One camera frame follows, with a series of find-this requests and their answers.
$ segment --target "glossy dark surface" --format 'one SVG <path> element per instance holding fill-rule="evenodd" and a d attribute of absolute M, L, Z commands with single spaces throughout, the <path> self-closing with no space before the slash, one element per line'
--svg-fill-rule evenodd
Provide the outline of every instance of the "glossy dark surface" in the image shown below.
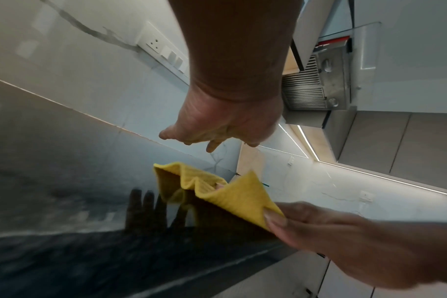
<path fill-rule="evenodd" d="M 233 173 L 0 82 L 0 297 L 210 297 L 290 254 L 153 163 Z"/>

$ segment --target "cleaning cloth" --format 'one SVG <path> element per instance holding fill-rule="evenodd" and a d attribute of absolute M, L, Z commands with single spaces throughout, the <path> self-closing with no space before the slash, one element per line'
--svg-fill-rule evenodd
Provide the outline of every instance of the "cleaning cloth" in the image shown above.
<path fill-rule="evenodd" d="M 184 163 L 167 165 L 154 164 L 158 178 L 158 187 L 163 197 L 173 197 L 176 189 L 171 187 L 165 172 L 180 177 L 180 187 L 194 190 L 196 197 L 219 206 L 228 212 L 268 230 L 263 217 L 263 208 L 273 210 L 284 216 L 281 210 L 271 201 L 262 183 L 254 172 L 249 172 L 228 184 L 224 178 L 199 170 Z M 216 185 L 224 185 L 216 190 Z"/>

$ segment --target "forearm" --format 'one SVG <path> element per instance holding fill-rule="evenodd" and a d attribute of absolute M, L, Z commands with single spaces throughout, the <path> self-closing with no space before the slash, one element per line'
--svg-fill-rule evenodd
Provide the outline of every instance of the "forearm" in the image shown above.
<path fill-rule="evenodd" d="M 447 223 L 381 223 L 391 237 L 402 243 L 421 262 L 426 282 L 447 282 Z"/>
<path fill-rule="evenodd" d="M 169 0 L 189 48 L 191 84 L 225 100 L 280 95 L 301 0 Z"/>

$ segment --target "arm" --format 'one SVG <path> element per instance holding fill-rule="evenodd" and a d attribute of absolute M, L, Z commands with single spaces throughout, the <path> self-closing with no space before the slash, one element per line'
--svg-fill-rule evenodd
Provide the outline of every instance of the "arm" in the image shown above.
<path fill-rule="evenodd" d="M 163 139 L 237 137 L 256 146 L 282 113 L 281 76 L 301 0 L 170 0 L 189 48 L 191 84 Z"/>
<path fill-rule="evenodd" d="M 288 245 L 327 255 L 346 274 L 375 287 L 447 282 L 447 223 L 382 222 L 308 203 L 279 204 L 268 227 Z"/>

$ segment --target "led strip light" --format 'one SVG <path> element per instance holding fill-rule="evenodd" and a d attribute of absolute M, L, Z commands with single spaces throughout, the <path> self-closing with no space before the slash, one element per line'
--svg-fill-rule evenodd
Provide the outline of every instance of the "led strip light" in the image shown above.
<path fill-rule="evenodd" d="M 416 188 L 418 188 L 418 189 L 429 190 L 429 191 L 432 191 L 432 192 L 436 192 L 436 193 L 440 193 L 440 194 L 445 194 L 445 195 L 447 195 L 447 192 L 443 192 L 443 191 L 439 191 L 439 190 L 429 189 L 429 188 L 426 188 L 426 187 L 423 187 L 423 186 L 419 186 L 419 185 L 415 185 L 415 184 L 410 184 L 410 183 L 407 183 L 407 182 L 403 182 L 403 181 L 399 181 L 399 180 L 395 180 L 395 179 L 391 179 L 391 178 L 387 178 L 387 177 L 383 177 L 383 176 L 379 176 L 379 175 L 375 175 L 375 174 L 371 174 L 371 173 L 367 173 L 367 172 L 363 172 L 363 171 L 359 171 L 359 170 L 351 169 L 351 168 L 344 167 L 344 166 L 337 165 L 337 164 L 333 164 L 333 163 L 326 163 L 326 162 L 323 162 L 323 161 L 321 161 L 321 160 L 318 158 L 318 156 L 317 156 L 317 154 L 315 153 L 314 149 L 313 149 L 312 146 L 310 145 L 309 141 L 307 140 L 306 135 L 305 135 L 304 132 L 302 131 L 301 126 L 298 125 L 297 127 L 299 128 L 299 131 L 301 132 L 302 137 L 303 137 L 304 140 L 306 141 L 306 143 L 307 143 L 308 147 L 310 148 L 310 150 L 312 151 L 313 155 L 315 156 L 315 158 L 317 159 L 317 161 L 320 162 L 320 163 L 328 164 L 328 165 L 331 165 L 331 166 L 336 166 L 336 167 L 339 167 L 339 168 L 342 168 L 342 169 L 350 170 L 350 171 L 353 171 L 353 172 L 357 172 L 357 173 L 365 174 L 365 175 L 372 176 L 372 177 L 381 178 L 381 179 L 384 179 L 384 180 L 394 181 L 394 182 L 397 182 L 397 183 L 400 183 L 400 184 L 404 184 L 404 185 L 413 186 L 413 187 L 416 187 Z"/>

